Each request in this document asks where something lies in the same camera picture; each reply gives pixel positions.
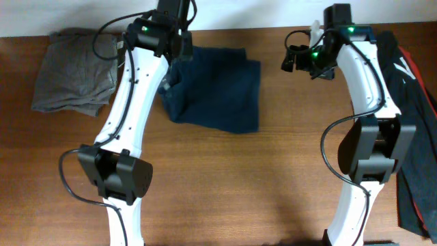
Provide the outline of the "navy blue shorts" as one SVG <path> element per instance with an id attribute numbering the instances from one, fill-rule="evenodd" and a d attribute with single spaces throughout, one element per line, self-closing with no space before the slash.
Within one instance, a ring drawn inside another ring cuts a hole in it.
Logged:
<path id="1" fill-rule="evenodd" d="M 259 130 L 261 62 L 246 49 L 195 46 L 174 61 L 158 87 L 169 119 L 235 134 Z"/>

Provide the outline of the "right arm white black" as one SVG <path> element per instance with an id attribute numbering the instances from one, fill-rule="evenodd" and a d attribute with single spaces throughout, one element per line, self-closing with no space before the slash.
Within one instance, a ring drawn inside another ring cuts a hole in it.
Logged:
<path id="1" fill-rule="evenodd" d="M 321 245 L 363 245 L 363 232 L 379 192 L 404 162 L 416 126 L 395 104 L 378 63 L 376 37 L 369 25 L 352 21 L 351 6 L 335 3 L 324 22 L 302 31 L 309 45 L 285 45 L 282 70 L 308 72 L 312 79 L 332 80 L 339 68 L 347 82 L 353 115 L 331 123 L 322 133 L 320 150 L 335 126 L 353 121 L 339 144 L 334 172 L 343 183 L 338 207 L 324 230 Z"/>

